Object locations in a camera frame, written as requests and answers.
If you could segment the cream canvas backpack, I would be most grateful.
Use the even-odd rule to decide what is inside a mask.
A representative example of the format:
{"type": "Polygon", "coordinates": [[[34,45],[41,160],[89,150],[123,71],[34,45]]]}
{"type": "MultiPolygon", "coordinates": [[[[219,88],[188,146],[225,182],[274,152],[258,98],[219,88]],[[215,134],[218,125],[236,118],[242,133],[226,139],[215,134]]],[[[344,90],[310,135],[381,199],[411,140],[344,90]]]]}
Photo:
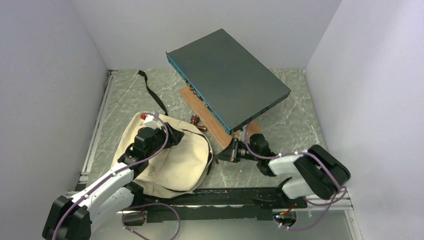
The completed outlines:
{"type": "Polygon", "coordinates": [[[164,125],[184,132],[181,142],[162,150],[157,156],[148,160],[146,169],[138,174],[133,182],[143,188],[148,196],[171,199],[192,193],[204,180],[213,158],[212,146],[207,137],[194,125],[157,112],[139,112],[133,116],[125,128],[112,163],[124,153],[140,126],[141,114],[155,115],[164,125]]]}

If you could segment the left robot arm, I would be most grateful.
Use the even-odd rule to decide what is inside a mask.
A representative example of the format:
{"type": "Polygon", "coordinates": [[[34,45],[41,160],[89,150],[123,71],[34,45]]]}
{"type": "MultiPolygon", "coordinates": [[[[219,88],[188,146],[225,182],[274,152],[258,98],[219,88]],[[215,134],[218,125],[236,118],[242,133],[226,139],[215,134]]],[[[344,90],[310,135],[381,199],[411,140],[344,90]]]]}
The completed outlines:
{"type": "Polygon", "coordinates": [[[178,145],[184,135],[167,122],[156,128],[141,127],[107,173],[73,196],[61,195],[52,203],[42,237],[88,240],[116,212],[139,209],[144,203],[144,189],[133,180],[147,168],[150,159],[178,145]]]}

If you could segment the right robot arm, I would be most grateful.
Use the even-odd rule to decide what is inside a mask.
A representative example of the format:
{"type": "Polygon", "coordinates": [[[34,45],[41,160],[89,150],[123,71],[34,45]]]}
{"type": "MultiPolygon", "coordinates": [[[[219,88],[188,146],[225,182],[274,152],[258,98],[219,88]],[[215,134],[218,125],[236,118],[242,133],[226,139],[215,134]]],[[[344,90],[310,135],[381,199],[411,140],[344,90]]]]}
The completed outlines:
{"type": "Polygon", "coordinates": [[[296,198],[309,195],[329,200],[351,178],[350,171],[321,145],[277,154],[260,133],[251,135],[248,143],[232,139],[215,159],[231,163],[251,160],[265,176],[286,176],[275,194],[276,203],[282,208],[289,207],[296,198]]]}

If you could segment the wooden board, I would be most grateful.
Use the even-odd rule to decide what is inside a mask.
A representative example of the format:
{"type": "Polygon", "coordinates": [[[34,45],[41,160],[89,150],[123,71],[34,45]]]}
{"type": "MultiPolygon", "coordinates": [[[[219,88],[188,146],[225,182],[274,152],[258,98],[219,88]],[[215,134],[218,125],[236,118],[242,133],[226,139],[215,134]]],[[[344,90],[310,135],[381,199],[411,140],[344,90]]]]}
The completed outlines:
{"type": "Polygon", "coordinates": [[[221,124],[188,86],[183,87],[179,92],[193,112],[199,116],[200,120],[207,127],[208,132],[213,136],[220,148],[226,148],[233,137],[225,131],[221,124]]]}

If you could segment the brown pipe tee fitting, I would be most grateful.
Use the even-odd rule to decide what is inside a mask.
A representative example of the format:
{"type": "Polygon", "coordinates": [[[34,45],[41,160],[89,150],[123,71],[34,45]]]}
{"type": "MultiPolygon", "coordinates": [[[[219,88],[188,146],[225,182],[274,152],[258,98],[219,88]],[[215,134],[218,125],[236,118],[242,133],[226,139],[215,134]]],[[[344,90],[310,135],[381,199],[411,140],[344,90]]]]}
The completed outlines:
{"type": "Polygon", "coordinates": [[[205,125],[199,125],[200,117],[196,114],[193,114],[190,118],[190,124],[194,125],[199,131],[206,132],[208,129],[205,125]]]}

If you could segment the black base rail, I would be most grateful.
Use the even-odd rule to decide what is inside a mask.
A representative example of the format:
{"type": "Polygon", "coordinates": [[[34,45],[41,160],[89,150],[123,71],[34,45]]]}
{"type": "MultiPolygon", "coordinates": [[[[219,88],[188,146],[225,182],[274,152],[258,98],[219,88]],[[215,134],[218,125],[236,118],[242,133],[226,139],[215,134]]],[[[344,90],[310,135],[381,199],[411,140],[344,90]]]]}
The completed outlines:
{"type": "Polygon", "coordinates": [[[198,188],[173,198],[137,193],[132,206],[146,211],[148,223],[175,220],[256,219],[269,221],[278,212],[306,209],[302,197],[289,199],[274,187],[198,188]]]}

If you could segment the dark grey network switch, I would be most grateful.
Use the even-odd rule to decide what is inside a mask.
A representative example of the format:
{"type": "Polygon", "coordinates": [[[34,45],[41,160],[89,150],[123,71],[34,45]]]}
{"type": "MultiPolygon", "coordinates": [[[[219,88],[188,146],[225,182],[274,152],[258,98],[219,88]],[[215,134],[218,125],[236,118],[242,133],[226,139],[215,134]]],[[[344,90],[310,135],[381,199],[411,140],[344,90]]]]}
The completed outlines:
{"type": "Polygon", "coordinates": [[[228,135],[291,92],[222,28],[166,53],[166,57],[228,135]]]}

